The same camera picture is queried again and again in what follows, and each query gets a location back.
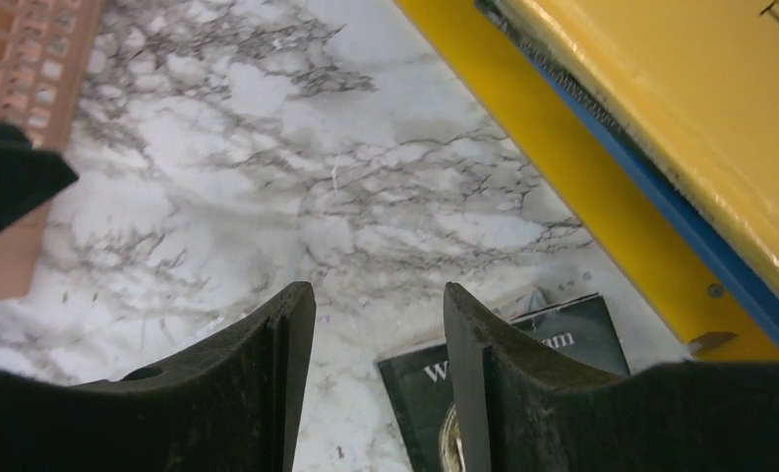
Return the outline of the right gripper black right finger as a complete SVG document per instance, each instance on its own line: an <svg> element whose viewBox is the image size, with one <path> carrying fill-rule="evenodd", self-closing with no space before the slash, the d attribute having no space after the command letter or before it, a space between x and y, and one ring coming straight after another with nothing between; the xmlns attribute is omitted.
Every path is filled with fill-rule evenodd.
<svg viewBox="0 0 779 472"><path fill-rule="evenodd" d="M779 471L779 362L666 363L618 376L444 293L470 471Z"/></svg>

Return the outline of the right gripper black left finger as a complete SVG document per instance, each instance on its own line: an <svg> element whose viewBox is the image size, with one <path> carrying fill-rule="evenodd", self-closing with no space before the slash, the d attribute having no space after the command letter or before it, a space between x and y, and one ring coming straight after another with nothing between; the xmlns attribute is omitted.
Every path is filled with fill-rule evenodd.
<svg viewBox="0 0 779 472"><path fill-rule="evenodd" d="M0 370L0 471L288 471L313 344L312 286L118 381Z"/></svg>

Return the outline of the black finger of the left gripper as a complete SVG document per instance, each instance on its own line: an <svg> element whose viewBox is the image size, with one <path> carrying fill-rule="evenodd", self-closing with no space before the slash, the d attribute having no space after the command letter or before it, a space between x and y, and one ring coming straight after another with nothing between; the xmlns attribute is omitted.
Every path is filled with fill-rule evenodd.
<svg viewBox="0 0 779 472"><path fill-rule="evenodd" d="M0 122L0 233L78 179L61 153L34 147L20 128Z"/></svg>

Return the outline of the black Moon and Sixpence book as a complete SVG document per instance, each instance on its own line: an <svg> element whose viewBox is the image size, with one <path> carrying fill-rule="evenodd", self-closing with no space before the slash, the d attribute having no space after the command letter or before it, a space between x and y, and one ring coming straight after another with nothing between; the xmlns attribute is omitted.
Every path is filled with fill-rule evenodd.
<svg viewBox="0 0 779 472"><path fill-rule="evenodd" d="M572 359L627 376L629 364L604 298L598 294L551 304L531 286L493 302L492 311ZM445 338L424 340L377 361L415 471L463 471Z"/></svg>

